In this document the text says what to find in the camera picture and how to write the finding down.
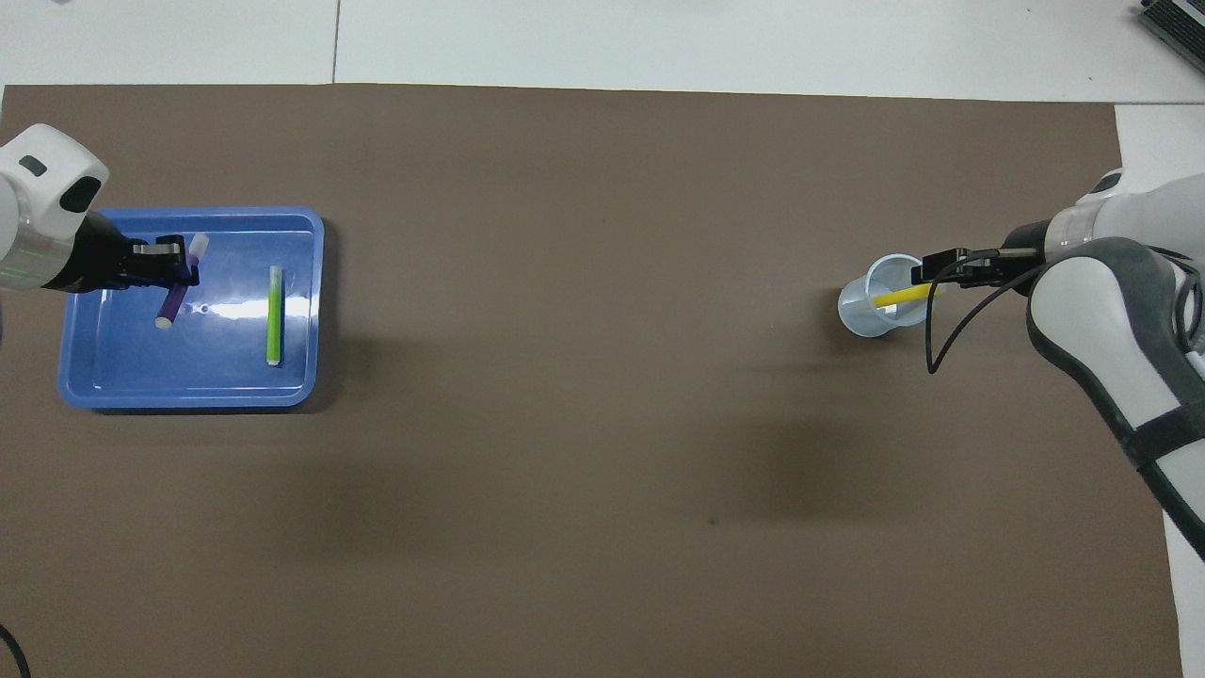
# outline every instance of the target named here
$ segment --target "white table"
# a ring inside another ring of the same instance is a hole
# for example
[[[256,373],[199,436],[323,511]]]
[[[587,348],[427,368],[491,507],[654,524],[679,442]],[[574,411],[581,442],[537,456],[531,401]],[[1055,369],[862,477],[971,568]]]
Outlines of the white table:
[[[1105,101],[1136,185],[1205,171],[1205,75],[1129,0],[20,0],[17,83],[411,82]],[[53,122],[53,112],[47,113]],[[1168,527],[1185,674],[1205,565]]]

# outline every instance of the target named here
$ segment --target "plastic tray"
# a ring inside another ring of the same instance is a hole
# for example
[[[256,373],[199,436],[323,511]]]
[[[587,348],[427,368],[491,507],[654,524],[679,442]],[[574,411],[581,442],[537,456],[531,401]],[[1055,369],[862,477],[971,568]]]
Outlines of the plastic tray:
[[[59,394],[94,409],[282,408],[313,391],[323,224],[307,207],[101,210],[130,237],[210,236],[171,329],[154,318],[165,289],[69,295]],[[265,359],[268,269],[284,269],[282,360]]]

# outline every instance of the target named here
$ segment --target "green marker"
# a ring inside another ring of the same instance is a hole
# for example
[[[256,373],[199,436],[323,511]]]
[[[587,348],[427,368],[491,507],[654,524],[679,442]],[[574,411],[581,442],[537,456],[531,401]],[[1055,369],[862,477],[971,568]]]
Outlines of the green marker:
[[[281,365],[281,306],[284,303],[284,272],[268,269],[268,365]]]

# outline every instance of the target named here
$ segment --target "clear plastic cup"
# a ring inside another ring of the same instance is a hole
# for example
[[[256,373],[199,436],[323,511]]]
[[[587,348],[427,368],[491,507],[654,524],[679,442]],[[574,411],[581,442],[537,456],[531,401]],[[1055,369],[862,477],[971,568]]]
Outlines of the clear plastic cup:
[[[924,299],[875,307],[874,297],[912,287],[912,266],[921,259],[911,254],[887,254],[870,265],[866,275],[841,289],[836,309],[850,331],[858,336],[882,336],[897,326],[911,326],[924,319]]]

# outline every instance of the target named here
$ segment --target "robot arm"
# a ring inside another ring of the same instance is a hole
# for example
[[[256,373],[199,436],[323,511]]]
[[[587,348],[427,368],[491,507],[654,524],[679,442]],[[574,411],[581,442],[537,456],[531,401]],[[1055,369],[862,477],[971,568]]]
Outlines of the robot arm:
[[[1205,559],[1205,361],[1200,282],[1127,237],[1070,249],[1038,277],[1034,348],[1092,400],[1172,523]]]
[[[1016,288],[1029,295],[1034,348],[1080,384],[1205,559],[1205,175],[1148,193],[1125,193],[1121,179],[1105,175],[998,249],[924,257],[912,278],[975,287],[1025,276]]]
[[[125,237],[88,211],[107,179],[95,155],[49,125],[0,146],[0,288],[196,284],[182,236]]]

